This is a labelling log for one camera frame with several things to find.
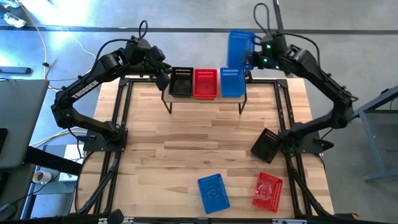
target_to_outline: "blue basket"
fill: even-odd
[[[206,214],[229,208],[228,196],[221,174],[211,175],[198,180],[201,201]]]
[[[246,82],[242,68],[220,68],[223,97],[241,97],[246,93]]]
[[[232,30],[229,32],[228,37],[228,56],[226,64],[228,67],[244,68],[246,70],[252,70],[248,62],[244,61],[246,54],[254,52],[253,38],[255,34],[253,32],[245,32]]]

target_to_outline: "red basket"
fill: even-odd
[[[217,69],[195,69],[193,95],[198,100],[214,100],[217,97]]]
[[[252,204],[277,213],[282,184],[282,179],[260,172]]]

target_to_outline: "plastic basket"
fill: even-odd
[[[173,67],[170,76],[169,94],[173,97],[191,97],[193,88],[193,68]]]
[[[206,214],[218,212],[231,206],[221,174],[199,179],[198,185]]]
[[[221,68],[220,72],[223,97],[241,97],[246,93],[243,69]]]
[[[217,69],[195,69],[193,95],[198,100],[214,100],[217,97]]]
[[[279,150],[279,143],[280,137],[267,128],[264,128],[250,151],[262,161],[271,164]]]
[[[252,204],[277,213],[282,184],[282,179],[260,172],[254,189]]]
[[[244,68],[252,70],[253,66],[245,62],[245,56],[254,52],[253,32],[232,30],[228,37],[228,55],[226,64],[228,67]]]

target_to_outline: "gray floor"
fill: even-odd
[[[150,27],[157,28],[257,28],[252,19],[252,7],[256,1],[62,1],[37,0],[26,2],[40,26],[66,25],[85,27],[137,27],[147,19]],[[271,27],[277,28],[272,0],[266,0],[271,10]],[[282,20],[286,29],[346,29],[346,30],[396,30],[398,1],[395,0],[279,0]],[[264,11],[259,19],[264,23]],[[20,10],[16,14],[24,15]],[[84,53],[74,41],[75,36],[85,48],[96,53],[100,45],[113,38],[127,38],[127,32],[44,32],[49,51],[49,64],[53,67],[49,79],[75,78],[84,74],[93,58]],[[398,65],[398,35],[307,35],[321,49],[322,69],[346,85],[359,97],[358,108],[373,99],[386,88],[397,84],[395,74]],[[173,66],[217,68],[225,66],[228,33],[148,33],[147,40],[159,46],[166,54],[166,61]],[[34,31],[0,31],[0,65],[29,66],[34,69],[26,78],[42,78],[44,52],[39,36]],[[288,37],[287,42],[315,53],[310,43]],[[122,44],[112,44],[104,52]],[[256,70],[264,77],[283,77],[268,70]],[[72,81],[52,82],[53,86],[68,85]],[[325,114],[332,104],[310,83],[307,93],[313,117]],[[49,90],[43,105],[32,142],[60,131],[57,128],[50,105],[54,92]],[[98,92],[92,91],[76,104],[76,109],[88,116],[94,115]],[[398,101],[393,103],[398,108]],[[327,137],[335,147],[325,153],[326,175],[336,213],[354,212],[362,219],[380,222],[398,222],[398,179],[378,180],[365,184],[364,174],[375,171],[368,141],[359,120],[346,129],[335,130]],[[71,136],[55,139],[50,144],[74,144]],[[43,207],[38,198],[32,216],[60,215],[57,207]],[[51,196],[58,204],[69,205],[68,197]]]

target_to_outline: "shelf leg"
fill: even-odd
[[[247,100],[248,100],[248,94],[245,93],[244,94],[244,102],[243,102],[242,107],[241,107],[241,104],[239,103],[239,114],[242,114],[244,106],[246,105]]]
[[[162,91],[162,101],[169,114],[172,114],[173,103],[170,103],[170,107],[167,106],[167,103],[164,101],[164,91]]]

